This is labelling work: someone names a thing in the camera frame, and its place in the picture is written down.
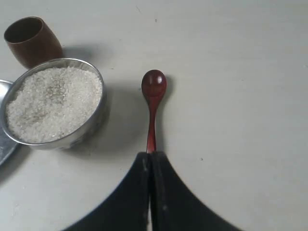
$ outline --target red wooden spoon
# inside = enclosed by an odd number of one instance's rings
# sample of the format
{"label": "red wooden spoon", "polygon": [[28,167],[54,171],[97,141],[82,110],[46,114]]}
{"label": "red wooden spoon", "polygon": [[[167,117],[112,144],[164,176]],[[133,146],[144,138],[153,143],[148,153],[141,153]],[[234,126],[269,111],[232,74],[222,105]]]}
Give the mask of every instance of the red wooden spoon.
{"label": "red wooden spoon", "polygon": [[164,74],[159,70],[148,71],[141,83],[142,92],[148,103],[150,111],[150,123],[148,133],[147,153],[156,151],[155,139],[155,115],[167,88],[167,80]]}

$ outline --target brown wooden cup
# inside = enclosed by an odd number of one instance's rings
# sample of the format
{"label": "brown wooden cup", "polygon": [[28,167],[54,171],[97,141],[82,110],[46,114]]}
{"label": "brown wooden cup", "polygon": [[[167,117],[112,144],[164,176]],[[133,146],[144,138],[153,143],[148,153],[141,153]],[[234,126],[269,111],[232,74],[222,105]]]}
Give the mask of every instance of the brown wooden cup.
{"label": "brown wooden cup", "polygon": [[59,40],[39,17],[14,22],[4,32],[4,39],[25,68],[63,57]]}

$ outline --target metal bowl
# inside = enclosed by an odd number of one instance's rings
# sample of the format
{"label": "metal bowl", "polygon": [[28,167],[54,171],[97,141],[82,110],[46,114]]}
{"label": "metal bowl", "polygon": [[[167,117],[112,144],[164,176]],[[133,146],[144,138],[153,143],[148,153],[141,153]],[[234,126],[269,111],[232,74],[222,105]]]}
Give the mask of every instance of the metal bowl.
{"label": "metal bowl", "polygon": [[[86,71],[91,71],[95,74],[97,74],[98,78],[100,79],[102,83],[102,96],[101,100],[94,111],[94,113],[91,115],[91,117],[77,130],[72,132],[71,134],[64,136],[60,139],[51,141],[51,142],[44,142],[44,143],[28,143],[25,141],[22,141],[18,138],[16,138],[11,131],[9,130],[7,123],[6,123],[6,104],[10,102],[16,91],[20,88],[22,82],[24,81],[25,78],[28,76],[31,76],[32,74],[45,70],[47,68],[52,68],[52,67],[76,67],[82,70]],[[25,72],[22,76],[20,76],[11,86],[10,90],[8,93],[5,95],[3,101],[2,101],[2,106],[0,109],[0,123],[3,127],[4,132],[14,141],[25,144],[30,146],[31,148],[34,149],[66,149],[72,147],[74,144],[80,142],[83,140],[84,137],[88,136],[91,134],[102,122],[103,119],[103,113],[106,108],[106,88],[103,82],[102,75],[100,72],[91,64],[79,60],[79,59],[72,59],[72,58],[61,58],[61,59],[53,59],[50,61],[47,61],[45,63],[39,64],[32,69],[28,70]]]}

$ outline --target white surface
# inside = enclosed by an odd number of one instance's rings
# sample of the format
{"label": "white surface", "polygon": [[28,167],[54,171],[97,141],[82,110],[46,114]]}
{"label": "white surface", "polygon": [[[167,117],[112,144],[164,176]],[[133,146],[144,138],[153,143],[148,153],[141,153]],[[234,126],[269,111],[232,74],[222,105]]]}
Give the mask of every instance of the white surface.
{"label": "white surface", "polygon": [[[172,78],[158,147],[189,188],[245,230],[308,230],[307,12],[305,0],[6,1],[0,31],[41,16],[98,67],[112,108],[77,153],[23,147],[0,169],[0,230],[63,229],[112,192],[145,149],[139,87],[153,68]],[[0,50],[1,78],[17,79]]]}

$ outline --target uncooked white rice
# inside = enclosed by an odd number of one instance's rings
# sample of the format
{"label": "uncooked white rice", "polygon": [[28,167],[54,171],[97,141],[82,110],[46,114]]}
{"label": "uncooked white rice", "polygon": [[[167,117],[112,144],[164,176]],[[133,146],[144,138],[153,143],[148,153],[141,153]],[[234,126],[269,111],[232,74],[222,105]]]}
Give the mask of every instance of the uncooked white rice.
{"label": "uncooked white rice", "polygon": [[97,108],[102,84],[98,76],[75,67],[49,68],[27,77],[6,106],[9,130],[25,142],[64,137]]}

